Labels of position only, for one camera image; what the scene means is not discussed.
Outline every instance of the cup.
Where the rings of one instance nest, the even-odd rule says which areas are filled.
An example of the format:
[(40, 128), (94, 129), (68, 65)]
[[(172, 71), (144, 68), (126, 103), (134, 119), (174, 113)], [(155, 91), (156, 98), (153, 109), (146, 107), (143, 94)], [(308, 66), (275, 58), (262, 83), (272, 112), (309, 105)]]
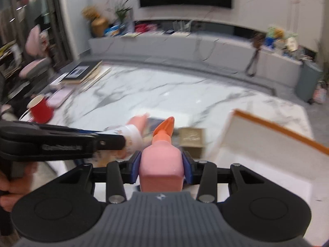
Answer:
[(46, 99), (43, 95), (38, 95), (27, 104), (30, 109), (34, 121), (38, 124), (45, 124), (50, 121), (54, 115), (54, 110), (48, 106)]

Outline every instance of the orange edge of box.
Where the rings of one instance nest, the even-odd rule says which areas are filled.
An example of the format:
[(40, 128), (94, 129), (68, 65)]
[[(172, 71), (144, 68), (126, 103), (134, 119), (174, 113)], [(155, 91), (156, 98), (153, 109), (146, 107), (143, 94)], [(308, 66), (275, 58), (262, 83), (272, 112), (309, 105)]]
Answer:
[(289, 129), (286, 129), (274, 122), (270, 122), (270, 121), (267, 121), (265, 119), (262, 119), (262, 118), (259, 118), (257, 116), (254, 116), (254, 115), (251, 115), (249, 113), (246, 113), (244, 111), (241, 111), (241, 110), (238, 110), (238, 109), (235, 109), (234, 112), (233, 112), (233, 116), (239, 116), (239, 117), (242, 117), (244, 119), (248, 119), (249, 121), (252, 121), (252, 122), (255, 122), (257, 124), (260, 124), (262, 126), (266, 126), (270, 129), (273, 129), (277, 132), (280, 132), (282, 134), (285, 134), (286, 136), (289, 136), (289, 137), (292, 137), (306, 145), (309, 145), (310, 147), (313, 147), (315, 149), (317, 149), (318, 151), (326, 154), (326, 155), (329, 155), (329, 148), (325, 147), (324, 145), (318, 143), (318, 142), (315, 142), (307, 137), (304, 137), (300, 134), (297, 134)]

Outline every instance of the gray trash bin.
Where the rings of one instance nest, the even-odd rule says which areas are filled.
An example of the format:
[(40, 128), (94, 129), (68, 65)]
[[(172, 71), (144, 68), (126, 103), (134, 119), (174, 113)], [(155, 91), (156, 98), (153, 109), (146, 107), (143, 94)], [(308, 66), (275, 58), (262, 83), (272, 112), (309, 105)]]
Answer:
[(304, 61), (295, 88), (296, 95), (305, 102), (309, 101), (313, 97), (314, 90), (322, 73), (322, 69), (316, 63), (309, 60)]

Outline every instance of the pink bottle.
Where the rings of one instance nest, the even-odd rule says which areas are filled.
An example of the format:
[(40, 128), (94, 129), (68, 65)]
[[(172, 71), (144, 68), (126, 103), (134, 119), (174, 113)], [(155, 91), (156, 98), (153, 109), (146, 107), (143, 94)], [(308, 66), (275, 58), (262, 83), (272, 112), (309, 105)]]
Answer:
[(144, 192), (181, 191), (184, 167), (180, 150), (171, 144), (174, 117), (162, 122), (153, 133), (152, 145), (143, 150), (140, 166), (140, 189)]

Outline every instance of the metal screw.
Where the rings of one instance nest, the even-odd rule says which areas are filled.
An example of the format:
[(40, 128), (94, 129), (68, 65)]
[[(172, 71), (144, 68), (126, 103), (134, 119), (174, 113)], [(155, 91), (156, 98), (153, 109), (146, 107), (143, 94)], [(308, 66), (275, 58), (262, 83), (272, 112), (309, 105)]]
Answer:
[(124, 197), (121, 195), (112, 195), (109, 197), (109, 202), (112, 204), (119, 204), (124, 201)]
[(211, 203), (215, 200), (215, 197), (210, 194), (204, 194), (199, 197), (199, 201), (203, 203)]

